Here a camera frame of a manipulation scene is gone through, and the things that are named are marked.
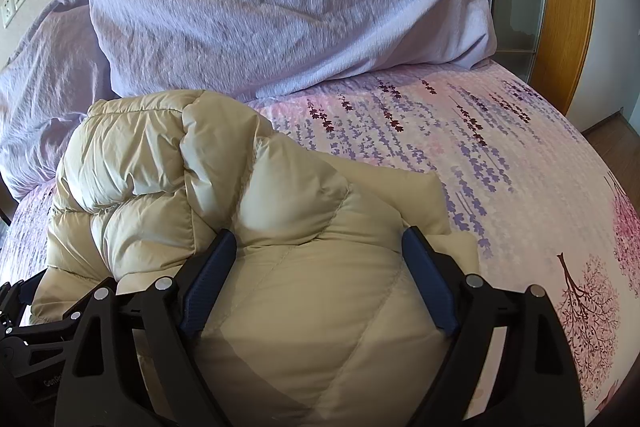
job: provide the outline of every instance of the puffer jacket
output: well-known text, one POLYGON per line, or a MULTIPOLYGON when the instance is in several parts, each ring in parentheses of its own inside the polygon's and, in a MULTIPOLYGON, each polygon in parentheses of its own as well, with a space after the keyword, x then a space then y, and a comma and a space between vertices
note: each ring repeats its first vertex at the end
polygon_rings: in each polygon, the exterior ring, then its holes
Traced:
POLYGON ((238 257, 194 357, 233 425, 403 426, 447 349, 402 261, 408 225, 478 271, 435 174, 308 151, 214 92, 100 101, 58 168, 31 312, 57 320, 106 277, 146 289, 228 228, 238 257))

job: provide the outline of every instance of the bed sheet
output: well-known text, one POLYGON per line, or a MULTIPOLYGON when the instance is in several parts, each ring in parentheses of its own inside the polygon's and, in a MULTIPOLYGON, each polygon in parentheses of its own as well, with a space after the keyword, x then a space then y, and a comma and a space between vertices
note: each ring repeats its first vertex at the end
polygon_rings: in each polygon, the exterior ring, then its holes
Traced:
MULTIPOLYGON (((546 288, 574 352, 587 420, 606 405, 640 349, 640 219, 597 153, 540 95, 495 63, 472 71, 447 64, 366 73, 249 105, 306 148, 436 171, 452 227, 478 238, 482 276, 517 291, 546 288)), ((0 279, 44 266, 54 191, 50 182, 20 202, 0 279)), ((470 414, 488 400, 499 348, 470 414)))

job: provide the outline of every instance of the pink tree print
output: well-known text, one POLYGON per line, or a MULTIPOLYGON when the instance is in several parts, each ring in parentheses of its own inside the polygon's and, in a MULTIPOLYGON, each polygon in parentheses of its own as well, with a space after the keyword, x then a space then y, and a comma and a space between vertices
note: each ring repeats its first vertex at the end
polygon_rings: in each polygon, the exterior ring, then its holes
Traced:
POLYGON ((605 178, 613 190, 614 223, 616 234, 615 256, 621 272, 629 279, 629 288, 640 296, 640 219, 631 201, 611 172, 605 178))
POLYGON ((618 292, 598 257, 589 257, 579 284, 572 279, 564 254, 558 255, 558 259, 566 282, 558 315, 574 354, 582 398, 595 399, 609 376, 616 351, 616 330, 620 323, 618 292))

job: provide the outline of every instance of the blue gripper pad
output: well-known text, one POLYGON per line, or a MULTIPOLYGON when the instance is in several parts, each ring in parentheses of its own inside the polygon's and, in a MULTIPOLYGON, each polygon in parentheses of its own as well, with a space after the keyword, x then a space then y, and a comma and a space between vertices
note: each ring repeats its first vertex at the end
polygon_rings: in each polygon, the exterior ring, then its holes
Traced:
POLYGON ((236 261, 236 237, 228 230, 223 234, 184 297, 180 329, 187 338, 193 338, 204 328, 226 276, 236 261))
POLYGON ((402 256, 434 324, 450 337, 460 325, 454 296, 412 229, 406 229, 402 234, 402 256))

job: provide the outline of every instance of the wooden floor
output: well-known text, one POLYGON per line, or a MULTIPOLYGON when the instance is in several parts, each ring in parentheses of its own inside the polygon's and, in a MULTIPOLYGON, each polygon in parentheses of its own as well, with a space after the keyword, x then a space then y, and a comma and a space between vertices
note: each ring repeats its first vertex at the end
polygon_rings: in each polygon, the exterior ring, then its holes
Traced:
POLYGON ((640 136, 620 114, 584 132, 640 214, 640 136))

